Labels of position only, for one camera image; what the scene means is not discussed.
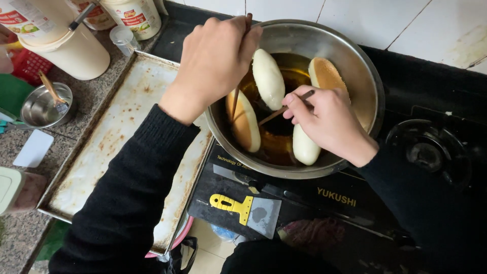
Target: baking tray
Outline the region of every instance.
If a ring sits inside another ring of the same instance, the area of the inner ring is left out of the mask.
[[[73,151],[37,205],[38,210],[71,223],[108,169],[110,160],[134,134],[153,104],[174,81],[179,64],[147,53],[135,52]],[[212,135],[204,115],[194,122],[201,132],[186,151],[154,228],[151,251],[165,254],[211,147]]]

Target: person's left hand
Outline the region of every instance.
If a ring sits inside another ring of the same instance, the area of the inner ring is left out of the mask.
[[[190,125],[209,105],[235,89],[262,35],[261,27],[253,27],[242,39],[245,19],[210,18],[185,38],[178,75],[159,101],[163,111]]]

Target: black sleeve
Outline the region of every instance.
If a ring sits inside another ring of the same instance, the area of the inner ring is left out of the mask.
[[[484,207],[385,146],[357,170],[411,233],[434,270],[483,271]]]
[[[50,273],[157,272],[144,256],[173,176],[199,131],[154,105],[74,215]]]

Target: frying oil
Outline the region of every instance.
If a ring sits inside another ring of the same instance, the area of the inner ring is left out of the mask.
[[[308,74],[310,59],[290,53],[273,53],[271,56],[284,78],[286,94],[294,91],[301,85],[311,85]],[[240,89],[250,101],[255,111],[257,121],[272,114],[262,100],[252,75],[252,64],[249,71],[240,82]],[[284,119],[282,115],[275,117],[259,127],[261,134],[261,148],[254,154],[257,158],[280,166],[301,166],[293,155],[293,129],[291,119]]]

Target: stove burner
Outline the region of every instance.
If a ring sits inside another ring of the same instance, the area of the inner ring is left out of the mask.
[[[428,143],[418,143],[413,145],[406,152],[409,162],[426,169],[429,172],[440,170],[443,166],[443,157],[440,151]]]
[[[407,120],[395,125],[386,143],[406,155],[406,159],[428,172],[437,174],[458,190],[471,177],[471,162],[463,144],[446,128],[428,120]]]

